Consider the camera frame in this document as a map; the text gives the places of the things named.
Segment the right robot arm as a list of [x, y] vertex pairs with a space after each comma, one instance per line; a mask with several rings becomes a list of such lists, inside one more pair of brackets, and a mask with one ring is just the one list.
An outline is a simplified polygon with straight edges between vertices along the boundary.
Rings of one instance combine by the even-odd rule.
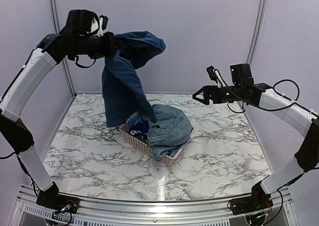
[[278, 189], [288, 186], [319, 163], [319, 115], [298, 104], [294, 99], [284, 96], [266, 83], [255, 83], [247, 63], [230, 66], [232, 82], [226, 83], [220, 71], [209, 66], [206, 69], [214, 85], [206, 85], [192, 97], [205, 105], [242, 102], [250, 107], [270, 113], [287, 124], [303, 140], [292, 159], [270, 176], [256, 183], [251, 195], [240, 203], [252, 210], [259, 209]]

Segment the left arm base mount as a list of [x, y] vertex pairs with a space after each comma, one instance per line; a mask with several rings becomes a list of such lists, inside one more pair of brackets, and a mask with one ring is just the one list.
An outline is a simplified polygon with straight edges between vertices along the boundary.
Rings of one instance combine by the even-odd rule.
[[77, 213], [79, 207], [79, 198], [62, 195], [56, 192], [40, 191], [36, 200], [36, 204], [55, 210], [58, 213]]

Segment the pink plastic laundry basket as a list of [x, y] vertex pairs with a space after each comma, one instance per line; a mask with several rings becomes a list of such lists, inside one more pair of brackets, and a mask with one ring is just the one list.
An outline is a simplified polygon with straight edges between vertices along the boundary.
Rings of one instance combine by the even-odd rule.
[[[128, 133], [128, 130], [129, 130], [128, 123], [125, 123], [125, 124], [120, 126], [120, 133], [121, 133], [121, 136], [124, 139], [124, 141], [127, 144], [131, 145], [132, 147], [145, 153], [146, 155], [153, 157], [152, 148], [150, 146], [148, 146], [146, 143], [143, 143], [142, 141], [140, 141], [140, 140], [136, 139], [135, 137], [133, 137], [132, 135], [130, 135]], [[163, 163], [164, 165], [166, 165], [168, 167], [171, 167], [177, 161], [177, 159], [181, 156], [181, 153], [183, 152], [184, 148], [191, 141], [191, 137], [192, 137], [193, 133], [194, 133], [194, 128], [192, 129], [192, 131], [190, 133], [190, 138], [188, 139], [187, 142], [185, 142], [184, 144], [181, 145], [178, 152], [173, 157], [166, 155], [164, 157], [164, 159], [161, 160], [161, 163]]]

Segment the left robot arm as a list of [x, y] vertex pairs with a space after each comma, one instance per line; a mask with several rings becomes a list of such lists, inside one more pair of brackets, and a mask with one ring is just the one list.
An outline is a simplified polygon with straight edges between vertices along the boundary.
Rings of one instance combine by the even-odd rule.
[[63, 198], [39, 159], [33, 136], [20, 116], [38, 85], [64, 58], [77, 62], [80, 55], [96, 60], [115, 53], [114, 34], [106, 31], [107, 24], [105, 15], [85, 9], [69, 11], [62, 30], [39, 42], [0, 99], [0, 132], [38, 185], [38, 197], [53, 209], [61, 207]]

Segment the dark blue t-shirt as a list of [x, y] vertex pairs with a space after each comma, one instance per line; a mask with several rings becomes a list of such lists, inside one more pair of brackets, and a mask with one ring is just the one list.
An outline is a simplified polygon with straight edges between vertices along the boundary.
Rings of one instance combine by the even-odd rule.
[[107, 126], [120, 126], [136, 112], [156, 122], [136, 70], [165, 51], [164, 40], [148, 31], [135, 31], [116, 34], [115, 43], [118, 50], [113, 56], [105, 57], [102, 72]]

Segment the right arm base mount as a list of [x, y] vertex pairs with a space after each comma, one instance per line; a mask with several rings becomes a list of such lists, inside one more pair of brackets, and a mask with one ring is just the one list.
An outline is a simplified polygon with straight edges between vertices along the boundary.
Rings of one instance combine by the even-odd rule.
[[272, 206], [273, 201], [270, 195], [262, 198], [253, 196], [235, 198], [231, 199], [227, 204], [227, 208], [232, 211], [233, 215], [261, 211], [264, 209], [269, 209]]

